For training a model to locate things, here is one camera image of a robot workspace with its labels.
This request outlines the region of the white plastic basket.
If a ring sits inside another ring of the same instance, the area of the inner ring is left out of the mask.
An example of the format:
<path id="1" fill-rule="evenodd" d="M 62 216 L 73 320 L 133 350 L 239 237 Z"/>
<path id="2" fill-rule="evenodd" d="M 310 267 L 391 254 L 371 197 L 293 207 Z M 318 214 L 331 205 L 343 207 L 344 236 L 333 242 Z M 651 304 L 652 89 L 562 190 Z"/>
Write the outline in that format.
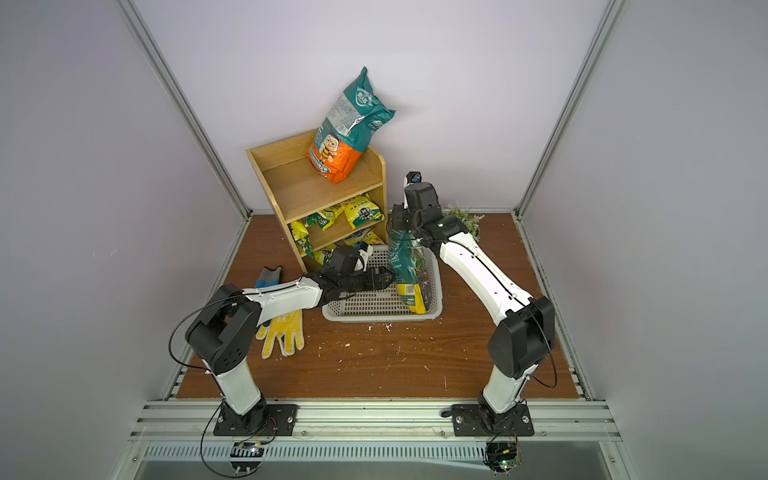
<path id="1" fill-rule="evenodd" d="M 438 261 L 424 251 L 426 277 L 420 277 L 424 313 L 415 313 L 401 299 L 395 284 L 387 289 L 360 292 L 352 298 L 331 302 L 321 308 L 326 320 L 343 323 L 417 322 L 434 320 L 442 312 L 442 285 Z"/>

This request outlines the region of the dark green yellow soil bag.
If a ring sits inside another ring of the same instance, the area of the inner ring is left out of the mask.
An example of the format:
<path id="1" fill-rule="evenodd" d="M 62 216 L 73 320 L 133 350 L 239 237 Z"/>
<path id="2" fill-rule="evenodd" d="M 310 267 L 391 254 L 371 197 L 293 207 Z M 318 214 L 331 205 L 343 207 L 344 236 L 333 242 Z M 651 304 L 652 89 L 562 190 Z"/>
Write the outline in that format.
<path id="1" fill-rule="evenodd" d="M 424 252 L 407 225 L 402 204 L 395 204 L 387 223 L 389 265 L 395 274 L 395 288 L 401 302 L 412 314 L 423 315 L 431 307 L 429 271 Z"/>

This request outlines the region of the yellow green fertilizer packet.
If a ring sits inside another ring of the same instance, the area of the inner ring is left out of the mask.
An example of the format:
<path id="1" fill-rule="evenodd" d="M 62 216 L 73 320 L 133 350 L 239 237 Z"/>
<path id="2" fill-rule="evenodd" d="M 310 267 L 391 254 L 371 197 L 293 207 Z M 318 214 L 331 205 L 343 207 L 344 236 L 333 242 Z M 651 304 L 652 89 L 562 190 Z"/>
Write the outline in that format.
<path id="1" fill-rule="evenodd" d="M 343 213 L 352 229 L 357 229 L 369 222 L 384 219 L 380 207 L 367 195 L 359 195 L 341 203 Z"/>
<path id="2" fill-rule="evenodd" d="M 322 231 L 329 229 L 343 214 L 344 208 L 340 205 L 333 205 L 312 213 L 304 219 L 304 226 L 306 228 L 316 226 Z"/>

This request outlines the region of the green orange bee fertilizer bag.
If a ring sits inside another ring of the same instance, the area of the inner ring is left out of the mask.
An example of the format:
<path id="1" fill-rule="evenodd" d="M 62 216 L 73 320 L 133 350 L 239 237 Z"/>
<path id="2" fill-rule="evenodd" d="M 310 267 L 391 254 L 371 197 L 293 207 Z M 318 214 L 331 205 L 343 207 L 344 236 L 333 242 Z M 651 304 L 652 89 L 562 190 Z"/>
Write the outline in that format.
<path id="1" fill-rule="evenodd" d="M 346 180 L 373 135 L 396 114 L 375 94 L 363 67 L 329 109 L 308 148 L 313 168 L 332 184 Z"/>

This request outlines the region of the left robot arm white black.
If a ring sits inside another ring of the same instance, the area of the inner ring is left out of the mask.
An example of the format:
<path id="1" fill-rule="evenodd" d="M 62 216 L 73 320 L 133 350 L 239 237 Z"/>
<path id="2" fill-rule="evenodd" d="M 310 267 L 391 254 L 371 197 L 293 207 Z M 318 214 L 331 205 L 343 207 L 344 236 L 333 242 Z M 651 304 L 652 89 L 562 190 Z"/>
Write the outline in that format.
<path id="1" fill-rule="evenodd" d="M 325 264 L 295 281 L 261 289 L 225 284 L 215 291 L 189 325 L 185 340 L 214 376 L 225 412 L 242 419 L 263 409 L 263 396 L 247 365 L 259 327 L 293 311 L 384 290 L 395 281 L 390 267 L 368 264 L 372 252 L 341 246 Z"/>

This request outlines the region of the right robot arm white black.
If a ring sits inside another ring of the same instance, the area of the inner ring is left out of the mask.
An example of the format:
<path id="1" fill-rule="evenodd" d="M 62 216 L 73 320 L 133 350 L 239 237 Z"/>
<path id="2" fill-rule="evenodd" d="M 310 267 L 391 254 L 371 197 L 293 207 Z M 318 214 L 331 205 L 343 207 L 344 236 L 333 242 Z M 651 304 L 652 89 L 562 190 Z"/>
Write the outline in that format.
<path id="1" fill-rule="evenodd" d="M 488 343 L 494 364 L 479 403 L 501 415 L 521 401 L 525 385 L 551 355 L 556 339 L 555 311 L 545 296 L 534 298 L 484 253 L 469 228 L 446 215 L 434 186 L 419 172 L 404 179 L 404 200 L 392 210 L 398 226 L 451 267 L 479 298 L 495 330 Z"/>

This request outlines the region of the yellow packet lower shelf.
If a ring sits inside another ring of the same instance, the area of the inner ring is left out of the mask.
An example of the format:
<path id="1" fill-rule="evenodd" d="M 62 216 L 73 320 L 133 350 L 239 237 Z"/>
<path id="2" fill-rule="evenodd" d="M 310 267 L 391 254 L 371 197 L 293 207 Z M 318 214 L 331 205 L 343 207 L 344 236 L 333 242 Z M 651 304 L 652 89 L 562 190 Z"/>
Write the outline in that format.
<path id="1" fill-rule="evenodd" d="M 375 233 L 372 228 L 354 232 L 346 237 L 343 242 L 349 246 L 356 246 L 361 242 L 368 245 L 383 245 L 384 241 Z"/>

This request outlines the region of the green packet lower shelf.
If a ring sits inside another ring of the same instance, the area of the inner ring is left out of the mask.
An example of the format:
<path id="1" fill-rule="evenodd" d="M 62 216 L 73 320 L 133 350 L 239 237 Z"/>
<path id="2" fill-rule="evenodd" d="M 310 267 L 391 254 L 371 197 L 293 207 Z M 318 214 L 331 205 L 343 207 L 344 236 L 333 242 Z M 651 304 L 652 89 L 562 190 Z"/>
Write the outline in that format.
<path id="1" fill-rule="evenodd" d="M 314 249 L 310 241 L 309 231 L 300 221 L 291 222 L 289 228 L 299 250 L 320 265 L 325 264 L 332 257 L 334 250 L 337 248 L 336 245 L 330 245 L 320 249 Z"/>

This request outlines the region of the wooden shelf unit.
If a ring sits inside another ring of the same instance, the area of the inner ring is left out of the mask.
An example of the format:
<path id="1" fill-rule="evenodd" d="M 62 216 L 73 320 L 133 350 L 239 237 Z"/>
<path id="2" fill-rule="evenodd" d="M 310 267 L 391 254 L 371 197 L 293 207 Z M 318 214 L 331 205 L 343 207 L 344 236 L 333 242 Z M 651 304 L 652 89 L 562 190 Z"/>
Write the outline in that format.
<path id="1" fill-rule="evenodd" d="M 348 199 L 367 195 L 388 214 L 386 163 L 369 147 L 362 153 L 349 177 L 333 184 L 317 172 L 306 158 L 315 133 L 307 131 L 272 143 L 251 148 L 248 159 L 269 199 L 286 239 L 304 272 L 319 267 L 318 262 L 295 242 L 290 224 Z"/>

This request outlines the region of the artificial green plant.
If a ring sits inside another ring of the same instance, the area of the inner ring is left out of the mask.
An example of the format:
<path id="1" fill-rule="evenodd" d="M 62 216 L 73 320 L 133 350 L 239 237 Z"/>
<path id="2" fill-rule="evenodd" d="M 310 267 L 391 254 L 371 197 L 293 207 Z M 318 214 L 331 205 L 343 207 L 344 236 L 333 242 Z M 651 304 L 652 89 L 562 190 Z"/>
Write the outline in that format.
<path id="1" fill-rule="evenodd" d="M 459 205 L 449 205 L 448 214 L 460 220 L 468 229 L 476 242 L 480 241 L 480 224 L 484 215 L 470 212 Z"/>

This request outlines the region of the yellow work glove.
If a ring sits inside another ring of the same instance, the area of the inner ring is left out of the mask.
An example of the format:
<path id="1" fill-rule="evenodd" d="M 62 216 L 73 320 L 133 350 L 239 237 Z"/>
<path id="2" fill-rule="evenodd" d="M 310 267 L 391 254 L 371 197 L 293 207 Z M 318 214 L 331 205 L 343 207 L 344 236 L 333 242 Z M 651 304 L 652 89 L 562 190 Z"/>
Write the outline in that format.
<path id="1" fill-rule="evenodd" d="M 302 311 L 275 317 L 269 324 L 259 326 L 255 338 L 262 342 L 262 359 L 269 359 L 276 347 L 283 357 L 293 356 L 305 346 Z"/>

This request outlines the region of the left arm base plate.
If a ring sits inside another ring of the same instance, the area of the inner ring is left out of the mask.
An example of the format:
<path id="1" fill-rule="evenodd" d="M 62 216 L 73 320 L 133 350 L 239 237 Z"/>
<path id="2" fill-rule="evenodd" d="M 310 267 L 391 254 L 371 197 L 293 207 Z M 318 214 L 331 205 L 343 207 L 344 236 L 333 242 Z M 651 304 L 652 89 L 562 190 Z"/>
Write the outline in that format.
<path id="1" fill-rule="evenodd" d="M 297 404 L 261 401 L 245 414 L 237 414 L 226 402 L 218 413 L 214 436 L 291 436 L 297 420 Z"/>

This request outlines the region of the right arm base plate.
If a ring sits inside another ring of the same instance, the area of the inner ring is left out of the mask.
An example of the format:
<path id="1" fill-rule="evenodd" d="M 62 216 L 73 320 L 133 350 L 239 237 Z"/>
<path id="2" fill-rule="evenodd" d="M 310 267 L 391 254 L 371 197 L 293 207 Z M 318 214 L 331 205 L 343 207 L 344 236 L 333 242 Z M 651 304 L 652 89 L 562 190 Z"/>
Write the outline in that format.
<path id="1" fill-rule="evenodd" d="M 526 403 L 518 403 L 504 413 L 496 413 L 491 407 L 480 403 L 454 404 L 442 410 L 440 416 L 451 420 L 457 437 L 532 437 L 535 434 Z"/>

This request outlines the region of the aluminium front rail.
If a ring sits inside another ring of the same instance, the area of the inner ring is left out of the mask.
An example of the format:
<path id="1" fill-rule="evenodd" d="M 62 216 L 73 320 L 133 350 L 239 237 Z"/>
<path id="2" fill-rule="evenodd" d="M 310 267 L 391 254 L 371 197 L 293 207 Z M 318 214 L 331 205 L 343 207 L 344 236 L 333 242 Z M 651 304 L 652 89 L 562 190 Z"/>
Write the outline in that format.
<path id="1" fill-rule="evenodd" d="M 291 441 L 459 441 L 498 439 L 480 420 L 454 411 L 456 399 L 442 400 L 271 400 L 265 435 Z M 237 428 L 215 416 L 216 400 L 150 401 L 140 411 L 133 441 L 236 439 Z M 601 401 L 530 400 L 527 413 L 509 426 L 506 437 L 534 441 L 618 442 L 621 435 Z"/>

